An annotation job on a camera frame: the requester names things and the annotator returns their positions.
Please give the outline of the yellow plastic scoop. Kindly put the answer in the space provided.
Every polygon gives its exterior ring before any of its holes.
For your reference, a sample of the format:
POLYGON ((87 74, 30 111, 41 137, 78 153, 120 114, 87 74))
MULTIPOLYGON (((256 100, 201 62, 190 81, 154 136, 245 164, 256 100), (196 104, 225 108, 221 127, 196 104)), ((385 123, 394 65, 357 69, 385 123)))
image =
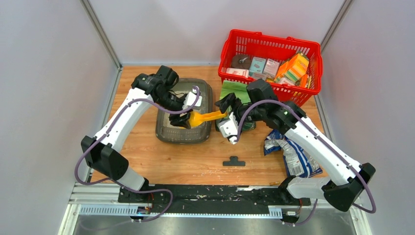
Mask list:
POLYGON ((228 112, 222 113, 221 111, 215 111, 211 113, 200 114, 197 111, 192 111, 190 113, 190 118, 188 120, 190 127, 197 127, 203 124, 204 122, 213 121, 217 119, 225 118, 228 115, 228 112))

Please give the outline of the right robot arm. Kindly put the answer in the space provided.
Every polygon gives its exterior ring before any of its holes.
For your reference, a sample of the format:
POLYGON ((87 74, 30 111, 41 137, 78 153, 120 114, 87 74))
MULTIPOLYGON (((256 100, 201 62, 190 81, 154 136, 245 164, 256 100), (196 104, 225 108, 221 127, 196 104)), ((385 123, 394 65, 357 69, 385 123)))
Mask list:
POLYGON ((220 111, 230 110, 228 119, 219 124, 223 137, 232 144, 241 138, 244 121, 262 121, 298 144, 323 167, 328 176, 322 179, 290 176, 281 184, 280 201, 291 205, 300 198, 323 199, 346 212, 355 206, 375 213, 376 204, 368 183, 376 169, 361 164, 343 152, 314 125, 298 105, 280 101, 271 84, 257 80, 246 86, 250 98, 243 103, 235 93, 215 102, 220 111))

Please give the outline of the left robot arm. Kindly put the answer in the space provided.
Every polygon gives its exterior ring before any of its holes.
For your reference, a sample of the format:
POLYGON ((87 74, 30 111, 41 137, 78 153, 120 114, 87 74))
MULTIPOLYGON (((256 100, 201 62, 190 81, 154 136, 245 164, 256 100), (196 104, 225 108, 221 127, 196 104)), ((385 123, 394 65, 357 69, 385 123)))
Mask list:
POLYGON ((144 186, 145 178, 129 166, 121 155, 124 143, 143 114, 154 106, 171 115, 181 115, 193 110, 200 99, 200 89, 194 85, 183 96, 176 96, 171 89, 178 83, 178 74, 170 67, 160 66, 156 73, 139 74, 119 109, 93 137, 81 141, 81 160, 91 169, 105 175, 131 191, 138 203, 148 200, 150 191, 144 186))

